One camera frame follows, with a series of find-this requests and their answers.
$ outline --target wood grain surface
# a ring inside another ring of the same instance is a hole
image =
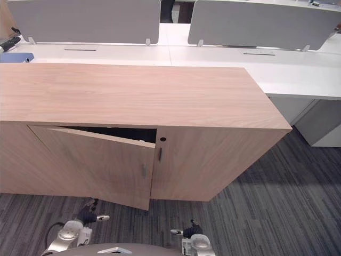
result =
[[[287,133],[278,129],[161,127],[157,130],[151,198],[209,201]]]
[[[30,128],[65,171],[80,178],[72,185],[78,193],[148,210],[154,144],[62,127]]]
[[[0,121],[291,129],[243,68],[5,63],[0,91]]]

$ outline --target desk divider panel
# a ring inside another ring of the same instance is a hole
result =
[[[326,10],[247,1],[198,0],[189,44],[319,49],[341,22],[339,6]]]
[[[25,40],[157,43],[160,0],[9,0]]]

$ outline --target striped carpet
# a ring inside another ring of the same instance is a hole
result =
[[[85,202],[0,194],[0,255],[40,255],[48,227]],[[341,148],[312,148],[293,130],[210,202],[154,200],[147,212],[100,201],[97,211],[111,219],[91,224],[92,243],[180,247],[169,230],[196,218],[219,256],[341,255]]]

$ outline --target closed cabinet door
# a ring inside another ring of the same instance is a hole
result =
[[[154,143],[84,129],[36,125],[30,128],[67,169],[62,170],[67,175],[55,181],[60,189],[72,187],[75,195],[148,209]]]

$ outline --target black cable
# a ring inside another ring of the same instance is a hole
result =
[[[47,233],[46,233],[46,236],[45,236],[45,248],[47,249],[47,247],[48,247],[48,244],[47,244],[47,237],[48,237],[48,234],[50,233],[50,231],[51,231],[51,229],[54,227],[54,226],[56,226],[56,225],[59,225],[59,226],[61,226],[61,227],[64,227],[64,223],[63,222],[56,222],[55,224],[52,224],[52,226],[50,226],[49,228],[48,228],[48,231],[47,231]]]

